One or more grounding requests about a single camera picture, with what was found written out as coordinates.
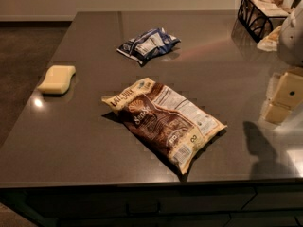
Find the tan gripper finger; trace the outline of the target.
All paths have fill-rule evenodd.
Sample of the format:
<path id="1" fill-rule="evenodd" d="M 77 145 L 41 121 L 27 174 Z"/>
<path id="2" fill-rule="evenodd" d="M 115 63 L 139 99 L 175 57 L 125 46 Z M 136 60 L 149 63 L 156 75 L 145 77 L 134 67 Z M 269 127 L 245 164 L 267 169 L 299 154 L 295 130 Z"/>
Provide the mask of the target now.
<path id="1" fill-rule="evenodd" d="M 264 119 L 267 122 L 273 123 L 273 124 L 281 124 L 291 113 L 290 110 L 279 107 L 277 105 L 269 104 L 264 112 Z"/>
<path id="2" fill-rule="evenodd" d="M 285 72 L 278 81 L 273 103 L 293 110 L 303 101 L 303 68 L 296 67 Z"/>

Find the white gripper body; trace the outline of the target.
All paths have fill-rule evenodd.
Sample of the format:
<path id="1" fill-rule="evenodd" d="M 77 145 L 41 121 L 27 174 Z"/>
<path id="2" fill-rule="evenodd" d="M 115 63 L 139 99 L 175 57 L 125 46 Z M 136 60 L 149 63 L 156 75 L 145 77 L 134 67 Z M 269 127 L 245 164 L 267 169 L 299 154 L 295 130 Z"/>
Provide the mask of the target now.
<path id="1" fill-rule="evenodd" d="M 303 0 L 294 0 L 291 9 L 279 33 L 277 53 L 284 62 L 303 66 Z"/>

